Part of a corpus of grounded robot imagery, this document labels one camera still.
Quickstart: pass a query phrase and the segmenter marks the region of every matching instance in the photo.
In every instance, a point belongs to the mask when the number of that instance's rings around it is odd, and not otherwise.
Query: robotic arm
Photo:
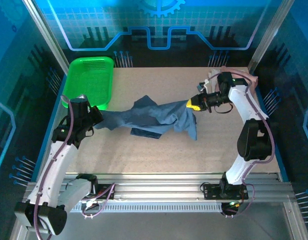
[[[232,167],[224,173],[220,180],[220,197],[235,199],[242,187],[242,179],[253,167],[253,163],[265,160],[271,155],[272,145],[268,131],[259,114],[269,123],[269,117],[260,109],[248,89],[244,78],[232,77],[230,72],[222,72],[217,77],[219,91],[208,94],[204,83],[200,83],[202,93],[192,97],[187,107],[194,111],[212,112],[212,107],[233,103],[240,114],[244,126],[237,140],[237,158]]]
[[[99,109],[96,106],[91,107],[86,96],[82,95],[79,98],[72,99],[70,102],[73,110],[73,119],[70,117],[70,108],[68,108],[67,116],[53,131],[48,160],[34,190],[28,196],[26,202],[18,202],[15,206],[14,212],[16,217],[29,231],[35,230],[35,205],[38,205],[39,232],[58,235],[64,229],[67,214],[71,209],[84,197],[88,195],[95,196],[100,190],[95,175],[79,174],[71,182],[71,186],[66,186],[65,191],[59,195],[66,170],[77,155],[81,141],[87,137],[87,132],[91,131],[93,135],[93,126],[103,120]],[[71,120],[73,120],[73,128],[67,144],[60,151],[56,159],[53,159],[55,153],[61,149],[69,134]],[[44,173],[47,171],[48,174],[43,181]]]
[[[242,179],[252,170],[253,162],[265,160],[271,154],[272,147],[269,134],[266,131],[263,121],[258,113],[268,120],[268,116],[262,112],[253,98],[251,106],[246,94],[251,95],[247,90],[247,83],[243,78],[233,79],[230,72],[222,72],[217,77],[220,91],[207,94],[202,88],[202,93],[192,97],[188,108],[195,111],[212,112],[212,107],[225,103],[234,103],[243,122],[244,127],[237,141],[238,156],[232,167],[222,176],[218,189],[218,196],[223,200],[236,200],[236,196],[242,190]],[[30,193],[26,202],[18,202],[15,207],[16,217],[27,227],[34,231],[34,210],[38,206],[38,229],[40,233],[58,235],[65,227],[67,214],[82,199],[92,199],[99,196],[102,187],[98,184],[97,177],[91,174],[79,174],[71,182],[71,186],[59,195],[66,170],[73,158],[77,155],[81,141],[87,137],[86,132],[92,131],[93,126],[103,120],[101,112],[96,106],[91,107],[85,96],[72,99],[73,119],[70,117],[70,110],[67,116],[61,121],[52,135],[52,144],[40,178]],[[65,142],[70,122],[73,120],[73,130],[66,146],[61,150],[57,159],[53,159],[56,152]]]

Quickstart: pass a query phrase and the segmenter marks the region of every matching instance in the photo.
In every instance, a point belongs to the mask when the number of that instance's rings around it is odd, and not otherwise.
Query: green plastic basket
[[[114,62],[107,56],[81,57],[71,62],[63,95],[69,99],[84,94],[91,106],[105,110],[112,96]]]

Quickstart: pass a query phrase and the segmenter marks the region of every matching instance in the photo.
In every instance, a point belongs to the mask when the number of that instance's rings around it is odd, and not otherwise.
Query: gear logo
[[[180,5],[185,4],[184,0],[137,0],[136,4],[139,10],[143,10],[144,14],[149,14],[151,17],[157,15],[165,17],[168,14],[174,14],[175,10],[180,10]]]
[[[0,0],[0,9],[5,17],[15,26],[26,14],[22,0]]]

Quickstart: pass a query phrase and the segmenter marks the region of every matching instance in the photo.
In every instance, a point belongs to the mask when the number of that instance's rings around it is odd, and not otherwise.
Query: glass wall
[[[69,62],[96,55],[117,67],[213,67],[247,66],[281,0],[36,3]]]
[[[270,116],[278,123],[276,142],[295,193],[304,192],[308,189],[308,0],[295,0],[255,75],[263,97],[271,90],[279,94],[276,100],[281,100]]]
[[[10,237],[62,78],[22,1],[0,1],[0,239]]]

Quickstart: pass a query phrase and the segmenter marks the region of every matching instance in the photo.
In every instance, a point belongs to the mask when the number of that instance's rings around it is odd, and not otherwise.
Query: wooden table surface
[[[248,71],[246,67],[236,68]],[[109,111],[125,111],[148,95],[158,105],[188,100],[207,78],[208,67],[115,68]],[[220,111],[229,108],[222,105]],[[228,114],[195,112],[197,141],[173,130],[160,139],[130,135],[130,128],[96,130],[85,138],[68,173],[220,173],[235,161],[243,122],[234,107]],[[253,172],[279,172],[276,158]]]

